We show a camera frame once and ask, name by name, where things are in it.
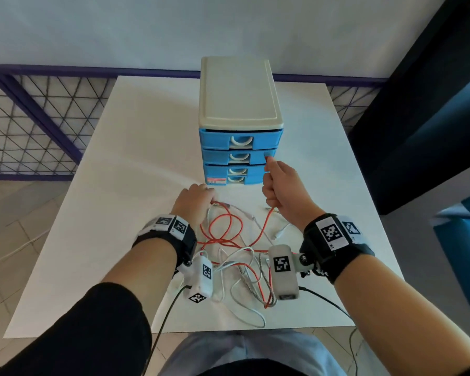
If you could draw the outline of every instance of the forearm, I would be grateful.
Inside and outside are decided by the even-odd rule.
[[[457,375],[470,367],[470,338],[376,257],[357,257],[334,286],[391,374]]]
[[[101,282],[129,289],[155,315],[174,274],[177,255],[166,240],[155,238],[138,243],[107,273]]]

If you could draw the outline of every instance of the right hand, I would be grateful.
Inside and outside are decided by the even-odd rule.
[[[267,157],[263,176],[263,195],[270,207],[278,208],[286,220],[301,232],[306,226],[326,212],[308,195],[296,170],[282,161]]]

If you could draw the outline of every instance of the white drawer handle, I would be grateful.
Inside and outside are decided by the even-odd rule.
[[[231,183],[242,182],[243,180],[244,180],[244,177],[235,177],[235,178],[228,177],[228,182],[231,182]]]
[[[233,161],[244,161],[245,159],[249,158],[249,155],[248,154],[242,154],[242,155],[239,154],[237,157],[235,157],[233,154],[230,154],[229,157]]]
[[[242,169],[238,171],[233,171],[232,169],[228,169],[228,173],[230,175],[246,175],[247,174],[247,169]]]
[[[245,140],[244,142],[238,142],[235,140],[235,138],[232,136],[230,138],[230,141],[232,142],[233,145],[237,145],[237,146],[245,146],[245,145],[249,145],[251,142],[252,142],[252,137],[249,137],[249,139]]]

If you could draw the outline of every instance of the blue drawer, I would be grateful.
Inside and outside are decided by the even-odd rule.
[[[205,182],[209,185],[257,184],[263,182],[264,165],[216,166],[204,164]]]
[[[203,162],[210,165],[249,164],[262,165],[266,157],[275,156],[275,149],[268,150],[210,150],[202,149]]]
[[[199,129],[202,149],[275,149],[279,145],[282,129],[268,131],[214,131]]]

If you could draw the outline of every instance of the black cable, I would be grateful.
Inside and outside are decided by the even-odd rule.
[[[164,321],[162,322],[162,325],[160,327],[160,330],[158,330],[157,338],[155,339],[155,343],[153,343],[153,346],[151,347],[150,355],[148,356],[148,359],[146,360],[146,363],[144,365],[143,373],[141,375],[144,375],[146,372],[146,369],[148,369],[148,364],[150,364],[151,356],[153,355],[153,352],[155,351],[155,347],[157,347],[158,343],[158,338],[160,338],[160,334],[162,334],[162,330],[164,329],[165,322],[167,318],[169,317],[169,313],[172,310],[172,307],[174,306],[174,303],[176,303],[176,300],[179,298],[181,293],[183,292],[184,289],[191,289],[190,285],[184,285],[180,291],[177,292],[176,297],[174,297],[174,300],[172,301],[169,310],[167,310],[167,314],[165,314]]]
[[[331,301],[331,300],[327,299],[326,297],[320,295],[319,293],[316,293],[313,290],[307,289],[304,286],[300,286],[299,290],[303,290],[305,292],[312,293],[313,295],[316,295],[317,297],[322,298],[324,301],[330,303],[331,305],[333,305],[337,309],[341,310],[341,312],[343,314],[345,314],[348,318],[352,319],[352,317],[345,310],[343,310],[341,307],[336,305],[333,301]],[[357,327],[353,329],[352,333],[350,334],[350,338],[348,339],[349,344],[350,344],[350,352],[352,353],[353,362],[355,363],[355,376],[357,376],[357,372],[359,370],[359,367],[357,365],[357,359],[355,358],[355,354],[353,353],[353,349],[352,349],[352,336],[355,334],[356,331],[357,331]]]

